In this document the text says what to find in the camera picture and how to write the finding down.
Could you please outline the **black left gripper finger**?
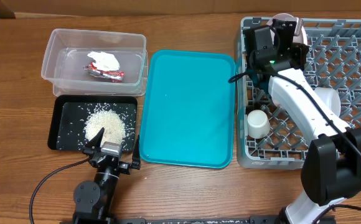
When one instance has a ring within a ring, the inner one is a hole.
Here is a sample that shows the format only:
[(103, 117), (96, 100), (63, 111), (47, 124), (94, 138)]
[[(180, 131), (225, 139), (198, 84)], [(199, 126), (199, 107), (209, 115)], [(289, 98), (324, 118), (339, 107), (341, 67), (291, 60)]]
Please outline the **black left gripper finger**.
[(87, 142), (87, 144), (85, 145), (85, 149), (88, 150), (100, 150), (100, 146), (101, 146), (101, 142), (103, 139), (103, 135), (104, 135), (105, 129), (101, 128), (99, 130), (99, 132), (96, 134), (95, 137), (93, 137), (90, 141)]
[(134, 144), (131, 168), (136, 170), (140, 170), (141, 168), (141, 158), (139, 152), (139, 136), (137, 136)]

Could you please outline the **large white plate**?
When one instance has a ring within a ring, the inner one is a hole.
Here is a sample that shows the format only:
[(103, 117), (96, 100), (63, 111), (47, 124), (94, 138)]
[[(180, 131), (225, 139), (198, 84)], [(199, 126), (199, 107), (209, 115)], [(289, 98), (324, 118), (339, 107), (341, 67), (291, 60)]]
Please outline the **large white plate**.
[(271, 26), (273, 24), (273, 19), (279, 19), (282, 21), (291, 20), (297, 22), (296, 30), (294, 32), (293, 42), (307, 45), (307, 34), (304, 28), (304, 21), (301, 18), (292, 16), (287, 13), (280, 13), (273, 16), (266, 24)]

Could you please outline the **red snack wrapper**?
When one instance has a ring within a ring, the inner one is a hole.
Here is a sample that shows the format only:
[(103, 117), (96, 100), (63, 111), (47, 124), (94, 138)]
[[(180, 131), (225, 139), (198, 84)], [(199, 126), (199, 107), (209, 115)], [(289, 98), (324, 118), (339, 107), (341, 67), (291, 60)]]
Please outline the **red snack wrapper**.
[(122, 71), (103, 71), (97, 69), (92, 63), (83, 67), (89, 75), (97, 78), (110, 79), (112, 82), (120, 83), (123, 81), (124, 72)]

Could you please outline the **grey bowl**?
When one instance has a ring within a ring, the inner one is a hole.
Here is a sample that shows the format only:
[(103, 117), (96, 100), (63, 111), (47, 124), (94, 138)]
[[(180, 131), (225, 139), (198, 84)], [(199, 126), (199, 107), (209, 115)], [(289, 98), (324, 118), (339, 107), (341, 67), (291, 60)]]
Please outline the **grey bowl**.
[(333, 88), (317, 87), (315, 88), (314, 92), (336, 116), (340, 116), (341, 102), (337, 90)]

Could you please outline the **white napkin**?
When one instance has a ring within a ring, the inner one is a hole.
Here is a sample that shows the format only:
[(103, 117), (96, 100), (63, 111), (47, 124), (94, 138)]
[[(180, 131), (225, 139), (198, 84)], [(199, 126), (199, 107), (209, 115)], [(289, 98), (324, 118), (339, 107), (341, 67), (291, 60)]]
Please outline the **white napkin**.
[(120, 69), (120, 63), (113, 54), (90, 52), (87, 56), (93, 59), (92, 64), (99, 70), (118, 71)]

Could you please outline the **white cup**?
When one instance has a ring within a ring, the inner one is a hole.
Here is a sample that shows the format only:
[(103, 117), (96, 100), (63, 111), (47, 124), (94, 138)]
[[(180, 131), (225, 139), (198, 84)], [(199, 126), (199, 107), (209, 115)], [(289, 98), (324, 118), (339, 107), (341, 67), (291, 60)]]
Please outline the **white cup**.
[(270, 132), (270, 123), (264, 111), (253, 110), (247, 116), (248, 135), (254, 139), (261, 139)]

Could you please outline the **pink-white bowl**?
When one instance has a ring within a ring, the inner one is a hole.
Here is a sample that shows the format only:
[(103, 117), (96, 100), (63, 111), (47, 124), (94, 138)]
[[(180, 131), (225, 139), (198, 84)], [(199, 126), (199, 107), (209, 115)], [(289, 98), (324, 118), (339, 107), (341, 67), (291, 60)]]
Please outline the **pink-white bowl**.
[(272, 103), (276, 106), (276, 107), (280, 107), (281, 104), (276, 100), (276, 98), (274, 98), (273, 96), (271, 96), (271, 101)]

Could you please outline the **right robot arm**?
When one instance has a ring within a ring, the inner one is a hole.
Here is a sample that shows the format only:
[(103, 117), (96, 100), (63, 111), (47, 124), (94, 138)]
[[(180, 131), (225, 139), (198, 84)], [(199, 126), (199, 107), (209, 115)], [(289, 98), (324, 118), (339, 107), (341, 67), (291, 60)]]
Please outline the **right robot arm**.
[(361, 128), (352, 129), (318, 97), (304, 77), (309, 47), (295, 44), (294, 21), (252, 30), (249, 64), (255, 86), (280, 104), (309, 148), (301, 171), (303, 192), (283, 209), (283, 223), (318, 223), (361, 192)]

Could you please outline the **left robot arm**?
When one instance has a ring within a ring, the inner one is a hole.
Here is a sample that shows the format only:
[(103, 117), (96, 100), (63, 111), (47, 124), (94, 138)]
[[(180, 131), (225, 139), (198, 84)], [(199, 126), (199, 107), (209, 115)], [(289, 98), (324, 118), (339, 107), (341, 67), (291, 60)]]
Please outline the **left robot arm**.
[(100, 129), (83, 147), (83, 153), (88, 156), (88, 163), (96, 169), (96, 174), (93, 180), (80, 183), (74, 190), (72, 223), (121, 223), (110, 212), (116, 184), (120, 174), (129, 175), (132, 169), (141, 168), (139, 139), (134, 145), (132, 161), (123, 162), (120, 144), (102, 142), (104, 131)]

